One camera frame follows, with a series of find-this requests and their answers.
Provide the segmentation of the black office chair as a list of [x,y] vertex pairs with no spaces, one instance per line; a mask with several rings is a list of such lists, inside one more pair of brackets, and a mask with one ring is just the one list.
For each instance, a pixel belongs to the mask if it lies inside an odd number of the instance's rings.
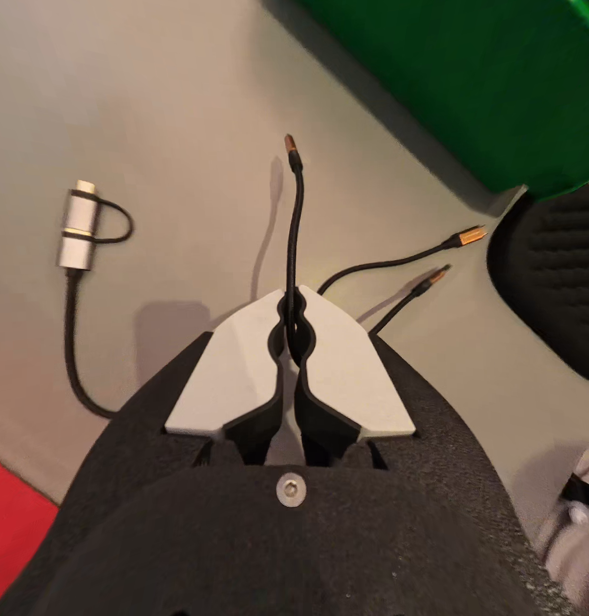
[[487,270],[504,303],[589,381],[589,184],[523,194],[491,235]]

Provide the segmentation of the green plastic bin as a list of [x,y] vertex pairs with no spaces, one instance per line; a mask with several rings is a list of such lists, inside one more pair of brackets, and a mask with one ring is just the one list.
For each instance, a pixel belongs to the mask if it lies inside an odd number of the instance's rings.
[[589,182],[589,1],[300,1],[491,192]]

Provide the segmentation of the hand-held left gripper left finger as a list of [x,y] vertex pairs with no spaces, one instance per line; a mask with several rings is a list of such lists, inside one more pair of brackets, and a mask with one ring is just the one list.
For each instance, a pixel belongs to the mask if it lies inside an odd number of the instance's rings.
[[209,334],[177,399],[167,434],[232,442],[263,465],[283,418],[284,291],[233,313]]

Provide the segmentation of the black braided cable brown plug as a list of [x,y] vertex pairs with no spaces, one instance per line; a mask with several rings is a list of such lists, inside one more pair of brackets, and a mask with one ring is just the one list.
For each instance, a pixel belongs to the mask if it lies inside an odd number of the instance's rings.
[[284,145],[290,170],[293,173],[296,183],[296,194],[292,217],[290,220],[290,230],[287,244],[286,256],[286,290],[285,290],[285,332],[288,349],[293,362],[300,365],[300,351],[297,345],[297,325],[296,325],[296,267],[297,267],[297,251],[298,251],[298,236],[300,220],[302,216],[305,183],[304,183],[304,166],[300,157],[298,148],[292,135],[287,134],[284,137]]

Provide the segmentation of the red plastic bin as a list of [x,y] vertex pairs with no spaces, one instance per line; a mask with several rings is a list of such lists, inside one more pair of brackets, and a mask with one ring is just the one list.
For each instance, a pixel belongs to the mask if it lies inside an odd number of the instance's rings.
[[0,599],[35,555],[58,510],[0,464]]

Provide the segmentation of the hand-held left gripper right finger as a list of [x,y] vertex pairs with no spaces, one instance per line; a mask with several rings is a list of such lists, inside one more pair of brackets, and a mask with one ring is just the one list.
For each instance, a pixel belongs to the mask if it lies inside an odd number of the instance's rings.
[[361,441],[413,436],[414,422],[367,331],[309,287],[299,286],[295,297],[294,411],[304,444],[339,459]]

